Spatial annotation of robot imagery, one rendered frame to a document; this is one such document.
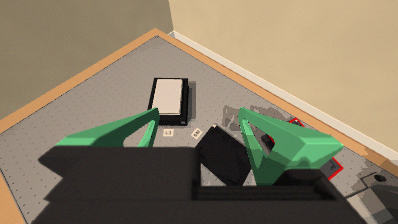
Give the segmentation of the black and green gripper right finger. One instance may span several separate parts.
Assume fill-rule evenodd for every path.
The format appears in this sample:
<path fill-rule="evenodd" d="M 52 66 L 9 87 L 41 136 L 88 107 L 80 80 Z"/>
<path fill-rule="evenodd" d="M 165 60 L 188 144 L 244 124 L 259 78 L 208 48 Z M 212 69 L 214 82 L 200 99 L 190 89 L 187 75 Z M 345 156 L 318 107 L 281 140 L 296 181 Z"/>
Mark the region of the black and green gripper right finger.
<path fill-rule="evenodd" d="M 287 169 L 319 169 L 344 145 L 332 135 L 240 107 L 238 120 L 257 186 L 272 186 Z M 274 139 L 267 156 L 250 122 Z"/>

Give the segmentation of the grey slotted rack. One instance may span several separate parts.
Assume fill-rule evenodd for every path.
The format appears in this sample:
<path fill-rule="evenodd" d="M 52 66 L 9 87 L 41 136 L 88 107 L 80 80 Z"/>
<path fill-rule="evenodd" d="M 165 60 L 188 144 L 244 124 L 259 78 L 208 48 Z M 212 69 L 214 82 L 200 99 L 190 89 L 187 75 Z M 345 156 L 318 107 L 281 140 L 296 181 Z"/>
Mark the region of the grey slotted rack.
<path fill-rule="evenodd" d="M 398 187 L 376 184 L 345 197 L 368 224 L 398 224 Z"/>

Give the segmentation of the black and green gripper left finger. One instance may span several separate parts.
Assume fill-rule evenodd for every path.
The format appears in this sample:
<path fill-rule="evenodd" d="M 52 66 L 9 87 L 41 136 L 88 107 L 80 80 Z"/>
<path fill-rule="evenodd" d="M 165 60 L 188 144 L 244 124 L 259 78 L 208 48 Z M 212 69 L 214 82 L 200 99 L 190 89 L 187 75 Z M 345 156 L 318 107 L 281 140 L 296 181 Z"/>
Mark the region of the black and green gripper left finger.
<path fill-rule="evenodd" d="M 155 107 L 134 116 L 68 135 L 56 145 L 124 147 L 125 138 L 150 122 L 137 147 L 153 147 L 159 120 L 159 110 Z"/>

